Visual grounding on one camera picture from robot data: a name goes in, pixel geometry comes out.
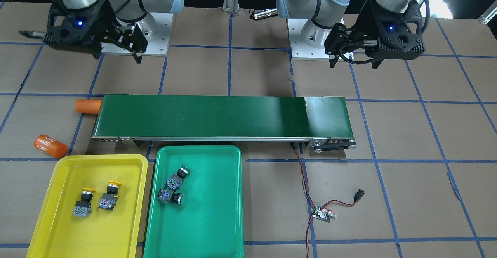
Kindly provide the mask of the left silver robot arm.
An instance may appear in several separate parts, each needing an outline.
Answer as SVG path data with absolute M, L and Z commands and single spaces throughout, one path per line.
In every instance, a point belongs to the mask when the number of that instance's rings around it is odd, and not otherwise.
M 276 0 L 281 18 L 306 19 L 305 42 L 324 49 L 330 67 L 339 59 L 350 65 L 383 60 L 414 60 L 425 53 L 423 34 L 429 25 L 429 0 L 365 0 L 355 24 L 341 18 L 351 0 Z

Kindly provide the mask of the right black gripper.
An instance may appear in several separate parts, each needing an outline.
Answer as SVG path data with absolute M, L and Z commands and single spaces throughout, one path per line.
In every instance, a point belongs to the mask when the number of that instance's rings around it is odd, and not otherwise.
M 52 0 L 45 32 L 20 30 L 20 34 L 56 50 L 80 52 L 95 59 L 101 53 L 112 56 L 132 56 L 137 64 L 148 41 L 138 25 L 118 26 L 109 0 L 96 0 L 81 9 L 67 8 L 63 0 Z M 107 31 L 116 28 L 118 38 L 106 37 Z

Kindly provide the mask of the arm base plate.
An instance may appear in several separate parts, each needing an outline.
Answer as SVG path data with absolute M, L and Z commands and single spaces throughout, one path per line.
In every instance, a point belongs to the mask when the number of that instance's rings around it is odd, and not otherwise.
M 330 59 L 324 48 L 330 29 L 320 28 L 307 18 L 287 19 L 287 26 L 293 59 L 304 61 Z
M 129 24 L 132 30 L 122 41 L 136 51 L 137 56 L 167 56 L 175 14 L 148 13 L 144 19 Z

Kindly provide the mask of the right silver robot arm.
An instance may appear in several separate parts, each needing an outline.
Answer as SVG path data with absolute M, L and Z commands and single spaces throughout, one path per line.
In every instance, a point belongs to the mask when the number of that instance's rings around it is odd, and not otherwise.
M 52 0 L 44 32 L 20 31 L 57 50 L 105 55 L 167 55 L 184 0 Z

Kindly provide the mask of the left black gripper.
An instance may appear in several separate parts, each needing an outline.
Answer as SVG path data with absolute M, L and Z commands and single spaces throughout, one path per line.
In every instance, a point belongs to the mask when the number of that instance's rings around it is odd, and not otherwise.
M 353 41 L 360 44 L 368 57 L 375 59 L 373 69 L 383 60 L 414 60 L 425 52 L 422 34 L 424 21 L 416 0 L 408 2 L 404 12 L 391 12 L 376 0 L 366 0 L 352 28 L 336 23 L 325 39 L 325 53 L 334 68 L 340 58 L 351 52 Z

